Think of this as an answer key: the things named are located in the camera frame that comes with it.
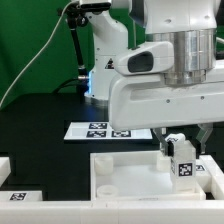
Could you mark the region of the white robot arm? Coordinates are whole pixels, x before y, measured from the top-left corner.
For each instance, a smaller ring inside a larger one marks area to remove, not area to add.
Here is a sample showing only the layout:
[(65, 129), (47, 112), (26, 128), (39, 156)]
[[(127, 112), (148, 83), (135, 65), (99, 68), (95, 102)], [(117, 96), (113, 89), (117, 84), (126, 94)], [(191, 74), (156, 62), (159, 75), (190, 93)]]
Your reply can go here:
[(108, 118), (118, 130), (150, 128), (160, 142), (167, 127), (196, 124), (196, 143), (224, 121), (224, 59), (216, 58), (221, 0), (129, 0), (145, 42), (116, 56)]

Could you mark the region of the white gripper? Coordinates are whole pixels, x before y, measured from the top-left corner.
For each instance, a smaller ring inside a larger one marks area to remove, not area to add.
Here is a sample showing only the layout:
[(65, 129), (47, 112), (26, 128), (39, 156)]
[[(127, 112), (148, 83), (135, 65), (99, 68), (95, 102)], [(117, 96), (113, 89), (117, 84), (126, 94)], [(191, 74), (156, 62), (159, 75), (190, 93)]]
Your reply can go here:
[(116, 130), (154, 128), (165, 156), (173, 155), (162, 127), (199, 124), (196, 139), (206, 151), (214, 122), (224, 121), (224, 59), (197, 84), (169, 85), (165, 73), (174, 62), (171, 43), (145, 42), (115, 57), (117, 75), (109, 89), (108, 117)]

